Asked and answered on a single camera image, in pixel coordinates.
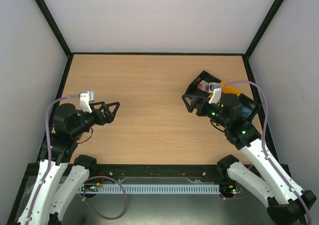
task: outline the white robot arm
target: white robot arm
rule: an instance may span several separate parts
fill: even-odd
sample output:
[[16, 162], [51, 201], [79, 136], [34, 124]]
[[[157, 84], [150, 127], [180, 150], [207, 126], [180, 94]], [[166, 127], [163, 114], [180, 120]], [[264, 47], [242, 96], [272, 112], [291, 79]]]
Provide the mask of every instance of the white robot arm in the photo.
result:
[[304, 191], [293, 181], [267, 146], [262, 145], [260, 133], [251, 120], [244, 117], [244, 107], [239, 97], [232, 93], [222, 94], [220, 88], [217, 83], [210, 83], [211, 98], [185, 94], [182, 99], [189, 112], [196, 108], [197, 116], [209, 117], [211, 123], [223, 127], [227, 140], [252, 162], [262, 178], [232, 155], [217, 163], [220, 177], [232, 179], [247, 188], [264, 204], [276, 224], [292, 224], [308, 212], [317, 198], [312, 191]]
[[[96, 159], [80, 155], [75, 159], [71, 172], [57, 191], [61, 177], [77, 147], [77, 138], [82, 133], [89, 132], [95, 124], [113, 122], [120, 106], [119, 102], [89, 104], [94, 100], [93, 91], [84, 91], [78, 97], [82, 111], [77, 111], [73, 104], [68, 103], [58, 106], [55, 110], [55, 133], [50, 134], [51, 146], [48, 146], [47, 141], [42, 144], [37, 179], [29, 201], [16, 223], [18, 225], [60, 225], [78, 189], [90, 175], [95, 175]], [[51, 151], [50, 163], [48, 150]]]

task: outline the black frame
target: black frame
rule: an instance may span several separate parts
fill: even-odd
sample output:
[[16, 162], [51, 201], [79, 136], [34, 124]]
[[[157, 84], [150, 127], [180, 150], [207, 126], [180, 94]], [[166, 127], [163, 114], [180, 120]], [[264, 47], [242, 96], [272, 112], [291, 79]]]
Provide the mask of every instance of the black frame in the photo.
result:
[[[252, 72], [252, 68], [250, 66], [249, 63], [249, 58], [252, 55], [253, 51], [255, 50], [255, 48], [257, 47], [260, 39], [262, 38], [263, 34], [265, 33], [265, 31], [267, 30], [269, 24], [271, 23], [272, 19], [274, 18], [274, 16], [276, 15], [277, 11], [279, 10], [281, 4], [283, 3], [284, 0], [275, 0], [271, 6], [271, 8], [269, 9], [265, 19], [263, 20], [262, 24], [260, 25], [256, 35], [254, 36], [251, 44], [249, 45], [247, 51], [245, 54], [242, 53], [157, 53], [157, 52], [150, 52], [150, 53], [136, 53], [136, 52], [96, 52], [96, 53], [92, 53], [92, 52], [71, 52], [70, 48], [68, 47], [58, 25], [56, 24], [49, 8], [47, 7], [46, 3], [44, 0], [35, 0], [35, 2], [37, 3], [39, 9], [41, 10], [44, 18], [46, 19], [46, 21], [48, 22], [48, 25], [50, 26], [52, 32], [54, 33], [55, 37], [57, 38], [58, 42], [60, 43], [63, 51], [65, 52], [66, 56], [67, 56], [67, 62], [65, 65], [65, 69], [62, 75], [62, 79], [58, 88], [58, 92], [56, 95], [56, 98], [60, 98], [62, 96], [63, 90], [64, 90], [64, 86], [68, 77], [68, 73], [72, 64], [72, 59], [73, 56], [75, 54], [112, 54], [112, 55], [205, 55], [205, 56], [214, 56], [214, 55], [227, 55], [227, 56], [241, 56], [244, 62], [244, 66], [246, 69], [246, 73], [247, 73], [247, 77], [250, 81], [255, 82], [254, 79], [254, 75]], [[259, 92], [257, 90], [256, 87], [251, 85], [251, 90], [252, 90], [252, 94], [254, 97], [254, 100], [256, 100], [258, 103], [261, 104], [261, 99], [260, 99], [260, 95]], [[58, 104], [56, 104], [51, 112], [51, 116], [50, 116], [50, 124], [52, 123], [52, 114], [54, 114], [55, 109], [57, 108]], [[264, 120], [265, 120], [265, 111], [262, 108], [259, 113], [259, 118], [260, 118], [260, 122], [263, 125]], [[278, 155], [276, 152], [276, 148], [271, 136], [271, 132], [269, 130], [269, 128], [267, 127], [266, 130], [266, 142], [267, 142], [267, 146], [270, 149], [270, 151], [272, 152], [272, 154], [274, 155], [274, 157], [278, 160]], [[65, 171], [64, 176], [67, 176], [67, 174], [70, 172], [72, 165], [69, 165], [68, 169]], [[126, 170], [128, 171], [130, 174], [135, 175], [135, 176], [142, 176], [143, 174], [147, 173], [149, 174], [150, 171], [152, 171], [153, 169], [159, 168], [160, 169], [164, 169], [167, 171], [170, 171], [172, 173], [172, 175], [174, 175], [175, 177], [179, 177], [178, 174], [181, 170], [185, 171], [186, 174], [193, 174], [193, 177], [201, 177], [202, 179], [205, 179], [207, 182], [215, 182], [217, 184], [223, 184], [223, 182], [219, 179], [219, 177], [217, 176], [216, 173], [216, 165], [99, 165], [99, 169], [100, 171], [108, 171], [108, 170], [114, 170], [114, 169], [119, 169], [119, 170]], [[289, 171], [289, 168], [287, 165], [284, 165], [284, 168], [287, 169], [287, 171]], [[202, 172], [205, 172], [207, 170], [211, 171], [211, 175], [209, 177], [204, 178], [204, 176], [202, 176]], [[27, 180], [30, 176], [36, 176], [38, 172], [38, 163], [33, 163], [33, 164], [28, 164], [27, 168], [26, 168], [26, 172], [23, 176], [23, 179], [21, 181], [21, 185], [20, 188], [18, 190], [16, 199], [14, 201], [13, 204], [13, 208], [11, 211], [11, 214], [9, 216], [8, 219], [8, 223], [11, 223], [14, 221], [14, 218], [16, 216], [18, 207], [19, 207], [19, 203], [21, 200], [21, 197], [23, 195], [23, 192], [25, 190], [25, 186], [27, 183]]]

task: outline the wooden surface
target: wooden surface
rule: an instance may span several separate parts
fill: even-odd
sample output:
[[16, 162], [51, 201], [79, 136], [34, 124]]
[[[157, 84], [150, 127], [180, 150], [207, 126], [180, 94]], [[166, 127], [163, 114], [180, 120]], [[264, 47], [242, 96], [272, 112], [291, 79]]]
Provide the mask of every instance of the wooden surface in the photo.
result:
[[[208, 118], [188, 113], [181, 96], [202, 70], [226, 82], [247, 79], [240, 56], [75, 55], [63, 95], [94, 89], [96, 102], [121, 106], [72, 161], [86, 154], [100, 164], [216, 164], [233, 154], [248, 162]], [[252, 97], [248, 84], [234, 87]], [[260, 128], [257, 117], [254, 124]]]

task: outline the white cable tray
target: white cable tray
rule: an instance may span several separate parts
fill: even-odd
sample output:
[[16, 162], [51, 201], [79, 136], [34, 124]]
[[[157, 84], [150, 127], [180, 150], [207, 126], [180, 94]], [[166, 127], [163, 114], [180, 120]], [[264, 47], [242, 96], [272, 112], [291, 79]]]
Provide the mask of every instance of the white cable tray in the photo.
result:
[[[220, 194], [219, 185], [128, 185], [122, 184], [127, 194]], [[102, 188], [87, 191], [86, 194], [122, 194], [116, 184], [104, 184]]]

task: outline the white bracket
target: white bracket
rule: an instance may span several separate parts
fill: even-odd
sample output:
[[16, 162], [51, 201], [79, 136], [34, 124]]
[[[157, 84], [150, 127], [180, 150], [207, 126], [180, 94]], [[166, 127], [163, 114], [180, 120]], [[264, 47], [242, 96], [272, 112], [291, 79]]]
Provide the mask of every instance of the white bracket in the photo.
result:
[[217, 104], [221, 97], [221, 88], [215, 88], [218, 83], [209, 83], [208, 92], [213, 94], [209, 100], [209, 104]]
[[83, 112], [92, 113], [89, 102], [94, 101], [94, 91], [86, 90], [80, 93], [80, 106]]

